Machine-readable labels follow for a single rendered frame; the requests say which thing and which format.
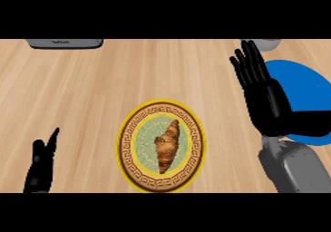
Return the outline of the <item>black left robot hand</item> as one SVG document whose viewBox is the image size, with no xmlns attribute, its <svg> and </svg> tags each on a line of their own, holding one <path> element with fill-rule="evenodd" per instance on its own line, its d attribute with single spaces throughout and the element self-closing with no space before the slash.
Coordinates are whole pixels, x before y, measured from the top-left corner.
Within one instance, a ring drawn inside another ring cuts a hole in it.
<svg viewBox="0 0 331 232">
<path fill-rule="evenodd" d="M 33 142 L 33 159 L 25 175 L 24 193 L 47 193 L 50 191 L 58 134 L 59 129 L 55 129 L 47 142 L 43 140 Z"/>
</svg>

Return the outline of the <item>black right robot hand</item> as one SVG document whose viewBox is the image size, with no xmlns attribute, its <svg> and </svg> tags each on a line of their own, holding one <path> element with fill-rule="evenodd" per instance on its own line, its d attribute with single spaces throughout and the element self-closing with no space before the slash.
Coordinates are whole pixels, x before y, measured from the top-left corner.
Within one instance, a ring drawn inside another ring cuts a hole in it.
<svg viewBox="0 0 331 232">
<path fill-rule="evenodd" d="M 263 55 L 253 40 L 229 57 L 251 117 L 251 124 L 267 137 L 288 134 L 322 137 L 331 132 L 331 111 L 293 111 L 281 83 L 270 77 Z"/>
</svg>

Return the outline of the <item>blue plate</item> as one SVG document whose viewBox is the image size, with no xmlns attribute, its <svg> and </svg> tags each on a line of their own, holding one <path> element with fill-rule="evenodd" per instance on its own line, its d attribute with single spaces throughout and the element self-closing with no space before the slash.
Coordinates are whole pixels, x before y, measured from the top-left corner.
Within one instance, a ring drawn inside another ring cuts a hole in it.
<svg viewBox="0 0 331 232">
<path fill-rule="evenodd" d="M 281 83 L 294 111 L 331 111 L 331 82 L 306 65 L 266 61 L 269 75 Z"/>
</svg>

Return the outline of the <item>yellow brown patterned plate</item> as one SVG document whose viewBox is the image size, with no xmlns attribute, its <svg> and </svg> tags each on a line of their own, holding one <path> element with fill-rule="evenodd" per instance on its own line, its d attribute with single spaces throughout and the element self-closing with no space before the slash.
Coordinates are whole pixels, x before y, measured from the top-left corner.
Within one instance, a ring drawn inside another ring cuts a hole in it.
<svg viewBox="0 0 331 232">
<path fill-rule="evenodd" d="M 176 156 L 166 173 L 160 173 L 154 139 L 179 121 L 180 136 Z M 205 133 L 191 109 L 177 101 L 143 102 L 129 113 L 118 130 L 115 155 L 120 171 L 130 185 L 142 192 L 179 192 L 202 168 Z"/>
</svg>

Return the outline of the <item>brown croissant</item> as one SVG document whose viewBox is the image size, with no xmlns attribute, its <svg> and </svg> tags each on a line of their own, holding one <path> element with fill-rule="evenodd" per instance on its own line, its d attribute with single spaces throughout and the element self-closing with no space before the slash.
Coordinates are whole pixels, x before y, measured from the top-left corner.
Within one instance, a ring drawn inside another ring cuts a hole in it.
<svg viewBox="0 0 331 232">
<path fill-rule="evenodd" d="M 180 126 L 179 121 L 173 120 L 166 128 L 166 133 L 154 139 L 158 169 L 164 174 L 170 168 L 177 148 L 179 148 Z"/>
</svg>

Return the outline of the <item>grey bowl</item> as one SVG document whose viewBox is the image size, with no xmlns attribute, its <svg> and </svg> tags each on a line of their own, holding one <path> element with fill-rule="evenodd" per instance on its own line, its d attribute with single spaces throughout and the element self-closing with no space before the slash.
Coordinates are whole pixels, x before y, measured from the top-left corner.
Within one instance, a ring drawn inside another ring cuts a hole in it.
<svg viewBox="0 0 331 232">
<path fill-rule="evenodd" d="M 251 39 L 251 41 L 259 52 L 272 51 L 281 43 L 281 39 Z"/>
</svg>

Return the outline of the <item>grey appliance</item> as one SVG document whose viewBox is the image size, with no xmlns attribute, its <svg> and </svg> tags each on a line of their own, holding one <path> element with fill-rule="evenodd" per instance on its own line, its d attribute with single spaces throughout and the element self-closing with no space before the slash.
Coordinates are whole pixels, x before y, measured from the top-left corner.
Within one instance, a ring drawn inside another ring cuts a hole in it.
<svg viewBox="0 0 331 232">
<path fill-rule="evenodd" d="M 27 39 L 34 49 L 95 49 L 104 44 L 102 39 Z"/>
</svg>

